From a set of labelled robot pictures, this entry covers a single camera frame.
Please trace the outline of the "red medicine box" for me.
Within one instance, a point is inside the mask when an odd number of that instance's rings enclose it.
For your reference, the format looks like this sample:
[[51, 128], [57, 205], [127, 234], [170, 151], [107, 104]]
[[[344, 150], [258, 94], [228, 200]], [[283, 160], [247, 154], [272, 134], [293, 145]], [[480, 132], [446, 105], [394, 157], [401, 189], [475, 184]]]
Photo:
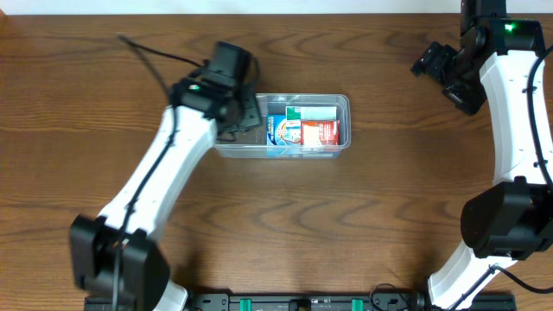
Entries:
[[307, 147], [337, 145], [340, 139], [340, 122], [301, 121], [301, 144]]

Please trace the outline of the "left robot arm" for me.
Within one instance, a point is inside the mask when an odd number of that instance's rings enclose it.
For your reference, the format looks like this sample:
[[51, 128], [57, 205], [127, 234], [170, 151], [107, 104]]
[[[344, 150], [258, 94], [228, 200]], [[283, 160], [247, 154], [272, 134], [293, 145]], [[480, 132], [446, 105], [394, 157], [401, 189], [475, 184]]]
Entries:
[[145, 57], [147, 47], [121, 39], [161, 84], [167, 106], [154, 141], [116, 197], [98, 216], [69, 228], [76, 286], [86, 310], [183, 310], [189, 293], [170, 279], [158, 246], [194, 168], [223, 134], [261, 124], [257, 59], [227, 42], [213, 57], [168, 86]]

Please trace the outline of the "white green medicine box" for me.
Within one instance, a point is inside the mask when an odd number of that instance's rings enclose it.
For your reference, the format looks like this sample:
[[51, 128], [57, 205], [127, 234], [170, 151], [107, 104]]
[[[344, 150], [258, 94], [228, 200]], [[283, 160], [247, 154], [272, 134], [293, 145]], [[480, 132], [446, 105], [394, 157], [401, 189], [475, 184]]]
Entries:
[[335, 106], [287, 106], [287, 121], [334, 121], [337, 119]]

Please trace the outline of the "blue cooling patch box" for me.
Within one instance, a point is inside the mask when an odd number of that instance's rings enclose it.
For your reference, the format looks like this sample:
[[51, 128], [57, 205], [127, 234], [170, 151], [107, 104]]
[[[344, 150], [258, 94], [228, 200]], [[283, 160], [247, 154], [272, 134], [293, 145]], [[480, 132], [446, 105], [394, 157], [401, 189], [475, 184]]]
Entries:
[[337, 145], [307, 147], [301, 144], [301, 121], [287, 121], [285, 115], [269, 115], [266, 124], [268, 157], [306, 156], [324, 153]]

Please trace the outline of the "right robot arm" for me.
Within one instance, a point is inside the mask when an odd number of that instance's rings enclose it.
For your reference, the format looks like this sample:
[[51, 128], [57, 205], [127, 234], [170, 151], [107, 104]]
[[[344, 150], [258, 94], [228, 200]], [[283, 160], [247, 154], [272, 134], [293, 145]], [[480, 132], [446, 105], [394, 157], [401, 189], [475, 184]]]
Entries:
[[415, 75], [441, 85], [467, 115], [487, 105], [492, 119], [492, 186], [461, 213], [462, 240], [430, 275], [410, 310], [513, 310], [512, 296], [487, 295], [498, 274], [552, 245], [552, 135], [543, 92], [551, 47], [541, 24], [508, 16], [504, 0], [461, 3], [460, 45], [431, 43]]

